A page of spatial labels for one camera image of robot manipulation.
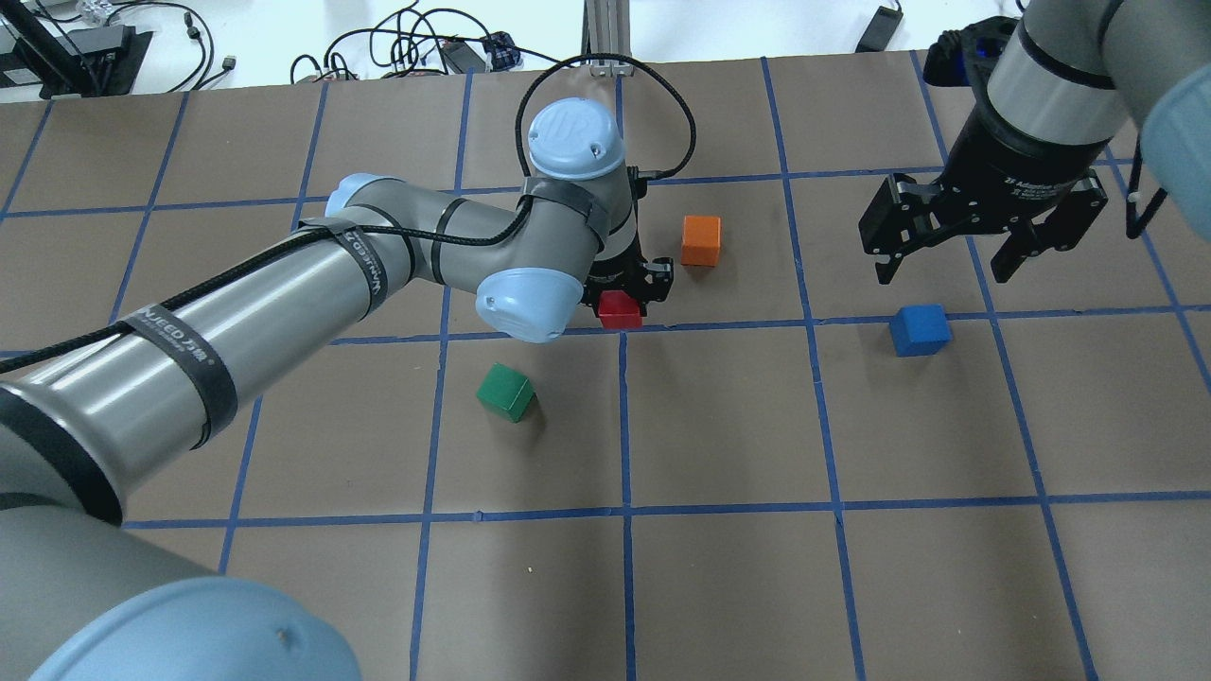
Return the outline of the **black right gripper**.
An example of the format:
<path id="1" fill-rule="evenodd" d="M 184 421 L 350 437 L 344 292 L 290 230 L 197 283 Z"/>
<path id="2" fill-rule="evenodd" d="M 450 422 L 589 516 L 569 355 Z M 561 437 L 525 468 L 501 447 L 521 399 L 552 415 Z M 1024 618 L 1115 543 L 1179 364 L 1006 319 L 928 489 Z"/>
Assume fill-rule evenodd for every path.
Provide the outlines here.
<path id="1" fill-rule="evenodd" d="M 958 236 L 999 236 L 991 271 L 1008 284 L 1033 257 L 1077 248 L 1108 202 L 1094 170 L 1104 145 L 1037 141 L 976 102 L 935 181 L 886 176 L 862 217 L 862 250 L 879 285 L 903 261 Z"/>

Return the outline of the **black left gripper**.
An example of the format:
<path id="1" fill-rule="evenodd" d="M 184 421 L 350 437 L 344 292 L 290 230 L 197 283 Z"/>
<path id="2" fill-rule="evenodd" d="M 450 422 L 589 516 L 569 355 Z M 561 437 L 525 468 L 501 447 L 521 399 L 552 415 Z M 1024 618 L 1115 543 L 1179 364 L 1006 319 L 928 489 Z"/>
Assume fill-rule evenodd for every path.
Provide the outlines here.
<path id="1" fill-rule="evenodd" d="M 596 307 L 602 290 L 624 290 L 639 302 L 643 316 L 648 307 L 662 303 L 675 284 L 675 263 L 670 257 L 648 261 L 641 253 L 639 228 L 627 221 L 608 238 L 606 251 L 597 254 L 589 268 L 584 284 L 581 305 L 589 307 L 596 316 Z"/>

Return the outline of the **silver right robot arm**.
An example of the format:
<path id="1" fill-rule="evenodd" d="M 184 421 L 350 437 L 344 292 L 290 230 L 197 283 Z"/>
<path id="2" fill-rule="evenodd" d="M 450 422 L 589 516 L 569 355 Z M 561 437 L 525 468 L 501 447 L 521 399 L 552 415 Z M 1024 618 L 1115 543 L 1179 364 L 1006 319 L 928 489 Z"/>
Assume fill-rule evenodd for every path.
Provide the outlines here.
<path id="1" fill-rule="evenodd" d="M 972 111 L 935 181 L 890 174 L 859 221 L 879 284 L 949 238 L 1003 234 L 998 284 L 1077 247 L 1107 204 L 1095 159 L 1127 121 L 1158 190 L 1129 202 L 1126 236 L 1172 200 L 1209 238 L 1209 19 L 1206 1 L 1033 1 L 939 36 L 922 78 L 972 90 Z"/>

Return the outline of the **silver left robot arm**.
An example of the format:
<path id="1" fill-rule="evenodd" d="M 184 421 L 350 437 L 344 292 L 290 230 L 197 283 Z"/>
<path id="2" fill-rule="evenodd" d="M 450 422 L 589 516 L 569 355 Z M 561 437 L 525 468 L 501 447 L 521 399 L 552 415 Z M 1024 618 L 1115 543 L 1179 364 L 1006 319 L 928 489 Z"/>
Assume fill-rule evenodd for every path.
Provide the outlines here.
<path id="1" fill-rule="evenodd" d="M 658 172 L 626 164 L 613 113 L 563 98 L 516 142 L 515 210 L 350 174 L 272 248 L 2 366 L 35 366 L 2 383 L 5 680 L 362 676 L 295 599 L 125 532 L 127 498 L 412 281 L 466 290 L 484 324 L 535 344 L 613 290 L 665 299 L 672 261 L 639 242 Z"/>

